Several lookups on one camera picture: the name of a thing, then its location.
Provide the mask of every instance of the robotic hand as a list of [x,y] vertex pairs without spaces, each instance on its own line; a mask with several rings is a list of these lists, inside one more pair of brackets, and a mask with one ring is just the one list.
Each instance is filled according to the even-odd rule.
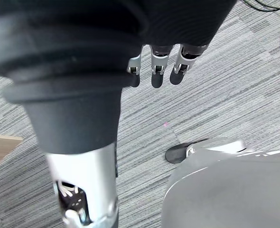
[[118,227],[121,90],[140,83],[142,46],[159,88],[180,44],[177,85],[235,2],[0,0],[0,76],[13,81],[3,95],[28,113],[69,227]]

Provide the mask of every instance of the black fingertip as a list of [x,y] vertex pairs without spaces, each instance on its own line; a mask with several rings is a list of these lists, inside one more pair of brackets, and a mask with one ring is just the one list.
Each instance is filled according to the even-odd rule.
[[132,83],[131,86],[136,88],[140,85],[140,75],[136,75],[135,73],[132,73]]
[[172,73],[170,74],[169,80],[171,84],[178,85],[182,82],[183,77],[184,77],[183,72],[178,72],[178,74],[176,74],[173,69]]
[[156,72],[156,74],[151,75],[151,84],[154,88],[158,89],[162,86],[163,83],[163,75],[160,72]]

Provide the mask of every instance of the silver metal forearm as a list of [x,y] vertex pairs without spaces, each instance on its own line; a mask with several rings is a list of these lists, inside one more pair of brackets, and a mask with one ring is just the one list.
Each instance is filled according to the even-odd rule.
[[69,228],[118,226],[115,144],[81,154],[46,154]]

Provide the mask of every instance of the black plastic part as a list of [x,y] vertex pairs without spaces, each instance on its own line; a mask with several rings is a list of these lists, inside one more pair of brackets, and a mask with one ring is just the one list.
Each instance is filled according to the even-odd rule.
[[156,72],[156,74],[151,75],[151,84],[154,88],[158,89],[162,86],[163,83],[163,75],[160,72]]
[[127,72],[108,74],[88,73],[15,83],[6,87],[3,95],[11,103],[54,101],[120,91],[132,82]]
[[0,39],[0,75],[22,82],[126,71],[126,61],[139,54],[141,45],[136,36],[107,29],[55,25],[23,30],[18,35]]
[[199,143],[208,139],[201,139],[194,142],[185,142],[176,146],[169,148],[165,152],[165,159],[172,164],[181,163],[187,157],[187,148],[189,145]]
[[169,46],[151,45],[152,53],[156,56],[168,56],[172,48],[173,45],[169,45]]
[[46,152],[75,154],[115,142],[121,89],[53,101],[28,102],[24,108]]
[[135,73],[132,73],[132,83],[131,86],[136,88],[140,85],[140,75],[136,75]]
[[80,220],[80,222],[84,225],[84,226],[88,226],[89,224],[92,223],[89,214],[88,214],[88,205],[87,205],[87,198],[86,198],[86,193],[83,191],[83,189],[69,184],[69,183],[62,183],[63,186],[68,186],[70,188],[72,188],[73,190],[68,190],[72,196],[70,197],[66,197],[63,196],[61,191],[60,191],[60,187],[59,187],[59,182],[56,182],[56,186],[58,188],[58,199],[59,199],[59,204],[60,204],[60,210],[62,213],[62,216],[65,217],[65,212],[67,210],[74,210],[74,211],[80,211],[83,209],[83,211],[85,212],[85,218],[83,221]]
[[208,45],[194,46],[190,44],[183,44],[182,55],[200,56],[207,48]]
[[182,82],[184,75],[182,71],[179,71],[178,74],[175,73],[174,68],[170,73],[169,80],[173,85],[179,85]]

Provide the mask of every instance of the gray carpet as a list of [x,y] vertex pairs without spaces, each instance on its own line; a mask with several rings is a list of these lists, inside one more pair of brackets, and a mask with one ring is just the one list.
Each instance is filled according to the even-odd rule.
[[[162,197],[176,168],[164,160],[172,145],[234,136],[259,150],[280,149],[280,12],[257,12],[238,2],[178,86],[169,83],[174,55],[161,89],[150,84],[148,47],[142,60],[140,86],[122,95],[121,228],[160,227]],[[7,84],[0,78],[0,90]],[[1,96],[0,134],[24,138],[0,163],[0,228],[64,227],[29,119]]]

